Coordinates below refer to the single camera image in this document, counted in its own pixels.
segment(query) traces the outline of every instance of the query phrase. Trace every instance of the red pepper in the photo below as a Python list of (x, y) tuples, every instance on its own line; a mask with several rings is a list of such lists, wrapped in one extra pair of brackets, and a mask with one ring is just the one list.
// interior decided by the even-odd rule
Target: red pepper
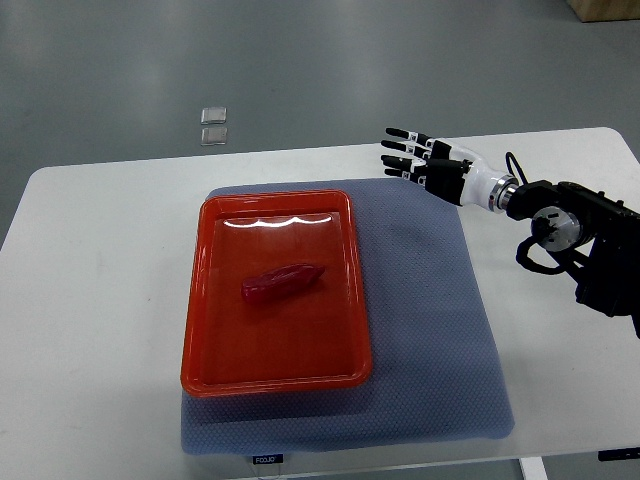
[(309, 263), (286, 265), (242, 281), (242, 298), (248, 303), (288, 297), (312, 285), (324, 273), (323, 266)]

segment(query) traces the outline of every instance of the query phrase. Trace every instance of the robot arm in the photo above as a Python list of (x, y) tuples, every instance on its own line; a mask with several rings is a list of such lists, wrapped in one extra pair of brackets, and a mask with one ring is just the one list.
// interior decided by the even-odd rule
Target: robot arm
[[(514, 220), (531, 219), (531, 236), (518, 247), (516, 261), (536, 273), (566, 272), (577, 283), (578, 303), (610, 317), (631, 315), (640, 338), (638, 213), (624, 207), (622, 201), (606, 198), (604, 192), (575, 183), (528, 183), (517, 162), (523, 185), (511, 172), (510, 163), (511, 173), (500, 172), (492, 170), (479, 154), (447, 140), (392, 128), (387, 133), (417, 144), (382, 141), (383, 146), (414, 157), (383, 155), (387, 175), (418, 183), (458, 206), (476, 204), (495, 213), (506, 212)], [(576, 250), (591, 241), (589, 256)], [(535, 244), (558, 266), (535, 263), (528, 255)]]

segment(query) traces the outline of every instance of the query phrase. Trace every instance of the red tray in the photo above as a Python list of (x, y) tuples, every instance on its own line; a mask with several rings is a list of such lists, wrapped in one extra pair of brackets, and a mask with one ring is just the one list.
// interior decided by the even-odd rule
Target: red tray
[[(323, 265), (316, 283), (258, 305), (242, 280)], [(371, 348), (351, 200), (339, 190), (227, 195), (200, 210), (181, 381), (194, 397), (353, 387)]]

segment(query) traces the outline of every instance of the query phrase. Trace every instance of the blue fabric pad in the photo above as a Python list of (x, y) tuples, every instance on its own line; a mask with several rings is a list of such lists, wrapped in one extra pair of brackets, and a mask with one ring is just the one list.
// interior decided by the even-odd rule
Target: blue fabric pad
[(393, 178), (238, 186), (210, 196), (325, 188), (353, 201), (369, 380), (314, 392), (183, 393), (184, 451), (261, 455), (509, 435), (513, 415), (455, 206)]

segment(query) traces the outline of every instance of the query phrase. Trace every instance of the concrete floor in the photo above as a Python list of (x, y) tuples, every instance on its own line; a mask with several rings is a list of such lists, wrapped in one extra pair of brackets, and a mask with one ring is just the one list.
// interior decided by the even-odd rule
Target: concrete floor
[[(0, 242), (45, 166), (372, 143), (387, 126), (607, 126), (640, 157), (639, 47), (640, 21), (582, 24), (564, 0), (3, 0)], [(228, 143), (205, 148), (213, 105)], [(640, 477), (595, 453), (545, 464), (552, 480)], [(521, 478), (515, 461), (350, 477)]]

